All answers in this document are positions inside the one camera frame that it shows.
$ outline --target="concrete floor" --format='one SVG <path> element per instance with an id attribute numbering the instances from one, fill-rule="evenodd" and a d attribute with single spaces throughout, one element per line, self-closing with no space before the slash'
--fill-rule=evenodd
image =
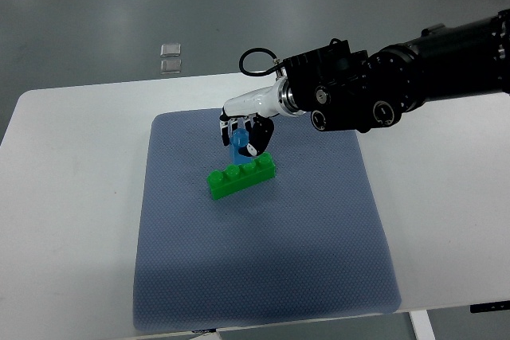
<path id="1" fill-rule="evenodd" d="M 238 72 L 255 46 L 280 57 L 348 39 L 373 53 L 430 25 L 495 15 L 508 0 L 0 0 L 0 139 L 18 97 L 30 89 L 158 79 L 159 47 L 182 44 L 182 71 Z M 250 69 L 269 66 L 254 57 Z M 508 338 L 508 311 L 430 312 L 437 339 Z M 407 315 L 271 326 L 235 338 L 412 339 Z"/>

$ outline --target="robotic hand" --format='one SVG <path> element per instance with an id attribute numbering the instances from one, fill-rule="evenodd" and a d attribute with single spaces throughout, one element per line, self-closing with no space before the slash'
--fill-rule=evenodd
<path id="1" fill-rule="evenodd" d="M 229 128 L 245 121 L 249 144 L 245 156 L 264 152 L 274 130 L 270 117 L 311 112 L 319 131 L 356 129 L 362 133 L 395 125 L 402 113 L 427 101 L 510 93 L 510 10 L 493 18 L 457 28 L 435 25 L 406 43 L 390 45 L 368 56 L 351 53 L 347 41 L 329 45 L 280 62 L 268 49 L 247 51 L 239 60 L 248 76 L 277 73 L 272 87 L 227 100 L 220 116 L 223 144 Z M 244 59 L 253 52 L 273 58 L 265 72 L 247 72 Z"/>

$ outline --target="green lego brick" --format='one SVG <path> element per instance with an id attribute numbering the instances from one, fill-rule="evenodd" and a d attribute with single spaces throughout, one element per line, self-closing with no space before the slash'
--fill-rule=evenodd
<path id="1" fill-rule="evenodd" d="M 216 200 L 274 178 L 275 169 L 271 155 L 263 153 L 250 163 L 228 165 L 223 171 L 213 171 L 207 177 L 207 183 Z"/>

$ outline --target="blue mat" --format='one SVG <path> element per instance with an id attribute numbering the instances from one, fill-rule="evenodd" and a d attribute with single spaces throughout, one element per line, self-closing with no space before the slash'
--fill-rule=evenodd
<path id="1" fill-rule="evenodd" d="M 230 162 L 219 110 L 152 124 L 134 284 L 138 330 L 202 330 L 398 309 L 386 237 L 353 131 L 276 117 L 277 176 L 213 201 Z"/>

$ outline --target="black cable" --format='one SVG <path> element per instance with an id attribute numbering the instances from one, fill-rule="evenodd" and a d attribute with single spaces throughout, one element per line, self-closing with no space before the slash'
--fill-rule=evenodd
<path id="1" fill-rule="evenodd" d="M 250 55 L 252 53 L 255 53 L 255 52 L 267 53 L 274 60 L 277 58 L 277 55 L 275 55 L 273 51 L 271 51 L 271 50 L 269 50 L 267 48 L 251 48 L 251 49 L 248 49 L 246 52 L 244 52 L 241 55 L 241 58 L 239 59 L 239 69 L 241 70 L 242 73 L 244 73 L 247 76 L 252 76 L 252 77 L 267 76 L 267 75 L 270 75 L 273 72 L 276 72 L 278 69 L 280 69 L 280 68 L 282 68 L 284 66 L 284 63 L 279 63 L 279 64 L 276 64 L 274 67 L 271 67 L 270 69 L 268 69 L 267 71 L 264 71 L 264 72 L 249 72 L 249 71 L 247 71 L 245 69 L 245 64 L 244 64 L 245 58 L 248 55 Z"/>

